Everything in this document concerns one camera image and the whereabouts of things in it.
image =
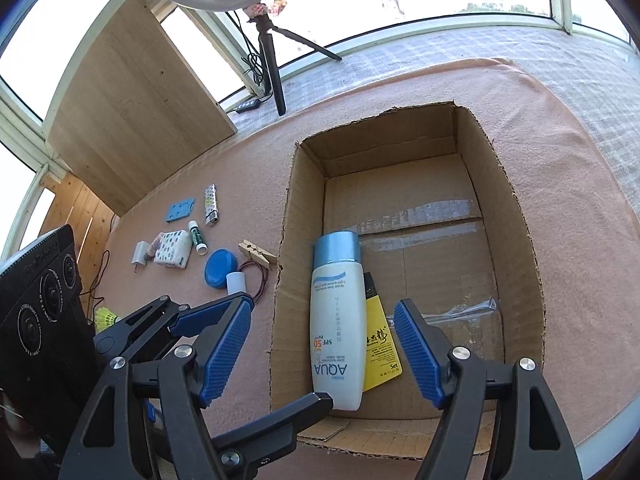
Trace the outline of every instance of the metal screw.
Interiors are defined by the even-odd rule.
[[[109,362],[109,366],[111,368],[113,368],[114,370],[118,370],[119,368],[122,368],[125,364],[126,364],[126,360],[124,359],[124,357],[114,357],[110,362]]]
[[[229,449],[220,454],[220,462],[227,467],[233,467],[240,463],[240,455],[238,455],[237,451]]]
[[[456,359],[460,359],[464,361],[465,359],[469,359],[471,352],[463,346],[456,346],[453,349],[452,354],[453,354],[453,357],[455,357]]]
[[[191,352],[193,352],[193,348],[189,345],[180,345],[175,348],[174,355],[176,357],[189,357]]]
[[[525,370],[532,371],[536,367],[536,364],[535,362],[533,362],[533,359],[523,357],[522,359],[520,359],[520,367],[524,368]]]

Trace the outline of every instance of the yellow shuttlecock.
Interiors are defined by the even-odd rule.
[[[105,306],[100,307],[95,311],[95,331],[102,332],[109,328],[120,318],[116,316],[111,310]]]

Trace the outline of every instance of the white charger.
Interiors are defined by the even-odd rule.
[[[138,242],[136,245],[136,250],[133,251],[133,258],[131,259],[131,263],[135,265],[144,265],[146,266],[146,252],[149,248],[148,242]]]

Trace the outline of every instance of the pink cloth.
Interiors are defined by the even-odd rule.
[[[204,214],[202,194],[218,190],[220,222],[203,233],[210,252],[239,257],[244,238],[277,253],[295,143],[395,106],[453,100],[478,118],[520,199],[536,250],[546,302],[544,375],[574,442],[597,431],[637,394],[640,362],[640,231],[638,219],[589,135],[541,83],[508,60],[470,59],[396,76],[327,99],[242,138],[214,147],[150,193],[120,221],[108,248],[111,263],[98,292],[119,315],[162,294],[192,305],[218,298],[194,254],[186,270],[149,265],[133,273],[139,240],[166,230],[168,207],[196,196],[189,219]],[[175,228],[181,228],[176,222]],[[252,328],[221,399],[205,411],[212,433],[270,408],[273,323],[270,274]],[[256,287],[258,276],[248,276]],[[480,478],[484,457],[472,463]],[[413,478],[418,463],[348,456],[299,446],[260,478]]]

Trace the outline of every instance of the cardboard box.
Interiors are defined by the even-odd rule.
[[[313,244],[343,229],[358,233],[363,268],[386,314],[411,298],[454,344],[485,358],[529,356],[542,364],[536,259],[491,142],[472,113],[453,103],[395,108],[315,134],[296,150],[276,286],[273,410],[312,390]],[[396,346],[402,375],[365,392],[357,412],[335,412],[301,433],[303,442],[375,456],[425,455],[441,412],[421,397],[397,339]],[[478,453],[489,448],[493,416],[482,417]]]

